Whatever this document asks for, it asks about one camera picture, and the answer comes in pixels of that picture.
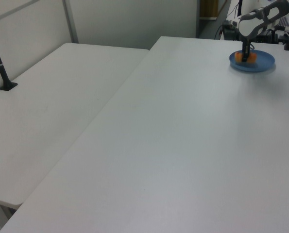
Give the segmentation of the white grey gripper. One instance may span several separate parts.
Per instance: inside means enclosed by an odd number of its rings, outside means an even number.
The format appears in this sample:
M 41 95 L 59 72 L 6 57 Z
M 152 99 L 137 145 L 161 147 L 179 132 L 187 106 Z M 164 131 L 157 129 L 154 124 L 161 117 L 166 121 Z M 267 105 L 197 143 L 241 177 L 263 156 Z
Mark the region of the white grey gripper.
M 242 62 L 247 62 L 250 49 L 255 49 L 249 40 L 264 32 L 268 27 L 267 23 L 268 20 L 263 8 L 254 9 L 249 14 L 241 16 L 238 23 L 238 31 L 242 40 Z

